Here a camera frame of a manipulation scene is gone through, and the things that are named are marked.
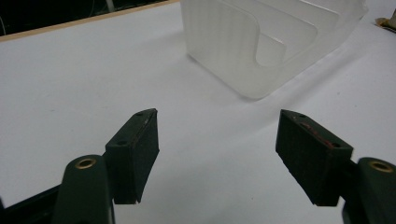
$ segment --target dark background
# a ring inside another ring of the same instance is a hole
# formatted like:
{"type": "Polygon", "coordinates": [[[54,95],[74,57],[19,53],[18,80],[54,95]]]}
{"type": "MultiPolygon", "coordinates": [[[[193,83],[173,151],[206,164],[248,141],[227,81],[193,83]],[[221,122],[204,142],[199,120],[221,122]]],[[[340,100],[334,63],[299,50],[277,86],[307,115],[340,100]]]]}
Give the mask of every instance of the dark background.
{"type": "MultiPolygon", "coordinates": [[[[164,0],[113,0],[116,11],[164,0]]],[[[108,13],[106,0],[0,0],[0,35],[108,13]]]]}

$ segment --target plastic bin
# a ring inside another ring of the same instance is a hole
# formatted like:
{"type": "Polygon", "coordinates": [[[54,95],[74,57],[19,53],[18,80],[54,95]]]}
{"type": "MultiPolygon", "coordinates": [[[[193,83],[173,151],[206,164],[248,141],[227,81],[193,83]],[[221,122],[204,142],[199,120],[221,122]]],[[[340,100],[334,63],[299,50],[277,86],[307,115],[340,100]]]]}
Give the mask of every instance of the plastic bin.
{"type": "Polygon", "coordinates": [[[187,51],[233,89],[260,99],[338,48],[364,0],[180,0],[187,51]]]}

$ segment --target white table surface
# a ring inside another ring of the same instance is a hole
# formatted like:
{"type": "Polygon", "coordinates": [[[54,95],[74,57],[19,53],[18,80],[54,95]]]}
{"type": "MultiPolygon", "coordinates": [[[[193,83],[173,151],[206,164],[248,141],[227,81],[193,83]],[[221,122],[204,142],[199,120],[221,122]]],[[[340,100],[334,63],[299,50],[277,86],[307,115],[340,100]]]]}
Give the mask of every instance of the white table surface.
{"type": "Polygon", "coordinates": [[[260,101],[240,97],[186,53],[179,3],[0,43],[0,195],[10,206],[101,155],[132,114],[159,110],[160,149],[139,205],[118,223],[342,223],[315,207],[275,152],[281,108],[396,163],[396,34],[370,11],[350,38],[260,101]]]}

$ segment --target white tabletop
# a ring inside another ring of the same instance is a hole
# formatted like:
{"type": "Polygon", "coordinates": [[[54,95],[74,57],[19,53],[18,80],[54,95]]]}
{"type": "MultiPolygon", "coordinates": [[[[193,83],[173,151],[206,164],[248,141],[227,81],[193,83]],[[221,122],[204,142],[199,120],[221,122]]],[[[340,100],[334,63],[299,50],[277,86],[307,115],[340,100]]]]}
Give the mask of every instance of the white tabletop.
{"type": "Polygon", "coordinates": [[[10,206],[102,155],[140,110],[159,110],[160,154],[139,205],[118,223],[342,223],[310,203],[275,152],[281,108],[347,141],[352,157],[396,163],[396,34],[370,9],[350,38],[260,101],[186,53],[179,3],[0,43],[0,196],[10,206]]]}

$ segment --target plastic container wall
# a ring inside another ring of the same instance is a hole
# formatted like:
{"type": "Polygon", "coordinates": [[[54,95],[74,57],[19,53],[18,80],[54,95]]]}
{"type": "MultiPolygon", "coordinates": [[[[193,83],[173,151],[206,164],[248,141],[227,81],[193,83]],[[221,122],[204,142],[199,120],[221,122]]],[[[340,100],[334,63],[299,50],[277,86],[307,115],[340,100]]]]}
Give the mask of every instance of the plastic container wall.
{"type": "Polygon", "coordinates": [[[180,0],[187,51],[233,89],[260,99],[338,48],[364,0],[180,0]]]}

